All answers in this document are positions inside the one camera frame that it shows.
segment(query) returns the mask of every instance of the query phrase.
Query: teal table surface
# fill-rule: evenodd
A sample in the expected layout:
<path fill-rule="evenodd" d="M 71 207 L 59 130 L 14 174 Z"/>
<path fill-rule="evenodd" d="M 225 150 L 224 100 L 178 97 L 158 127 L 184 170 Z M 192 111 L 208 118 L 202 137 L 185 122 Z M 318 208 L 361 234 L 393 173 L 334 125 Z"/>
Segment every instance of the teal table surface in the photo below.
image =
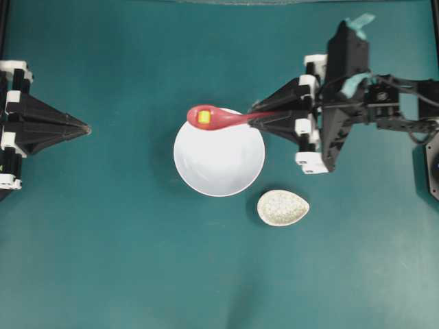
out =
<path fill-rule="evenodd" d="M 429 1 L 13 0 L 5 58 L 27 60 L 32 94 L 93 133 L 26 159 L 0 205 L 0 328 L 439 327 L 439 203 L 406 134 L 358 125 L 317 176 L 264 134 L 261 175 L 226 198 L 190 189 L 172 158 L 190 106 L 245 112 L 364 12 L 374 72 L 438 78 Z M 310 213 L 263 224 L 271 188 Z"/>

